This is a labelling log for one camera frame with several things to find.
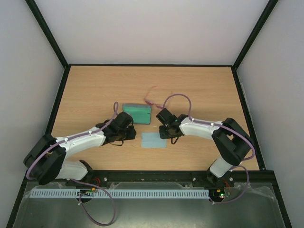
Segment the grey-blue glasses case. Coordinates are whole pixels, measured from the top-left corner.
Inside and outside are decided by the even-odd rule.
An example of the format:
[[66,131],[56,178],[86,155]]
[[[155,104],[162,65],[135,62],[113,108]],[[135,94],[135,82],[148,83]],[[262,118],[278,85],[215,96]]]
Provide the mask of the grey-blue glasses case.
[[152,108],[143,104],[123,104],[122,109],[133,118],[134,124],[149,125],[151,122]]

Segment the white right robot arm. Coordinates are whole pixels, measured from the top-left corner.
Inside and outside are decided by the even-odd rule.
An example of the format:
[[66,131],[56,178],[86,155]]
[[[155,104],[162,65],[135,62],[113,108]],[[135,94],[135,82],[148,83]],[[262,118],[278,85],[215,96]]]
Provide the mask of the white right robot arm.
[[215,143],[220,156],[207,169],[206,174],[206,180],[212,186],[218,186],[228,171],[255,156],[252,139],[232,118],[212,122],[195,119],[186,114],[176,117],[166,108],[162,109],[156,118],[161,122],[161,139],[197,136]]

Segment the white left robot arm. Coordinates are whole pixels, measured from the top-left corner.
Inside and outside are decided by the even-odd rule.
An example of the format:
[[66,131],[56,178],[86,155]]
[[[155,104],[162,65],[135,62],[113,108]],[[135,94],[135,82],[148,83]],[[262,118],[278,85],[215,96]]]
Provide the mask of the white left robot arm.
[[90,166],[83,160],[70,161],[70,156],[116,141],[124,143],[135,137],[133,118],[126,112],[78,134],[58,138],[45,134],[23,161],[28,169],[26,178],[36,180],[39,185],[55,179],[82,180],[89,173]]

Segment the blue cleaning cloth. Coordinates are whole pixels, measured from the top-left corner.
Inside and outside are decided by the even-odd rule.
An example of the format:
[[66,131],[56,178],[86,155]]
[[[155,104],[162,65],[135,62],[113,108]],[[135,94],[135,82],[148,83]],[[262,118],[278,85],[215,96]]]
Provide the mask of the blue cleaning cloth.
[[141,147],[145,149],[166,148],[167,141],[161,139],[158,132],[141,134]]

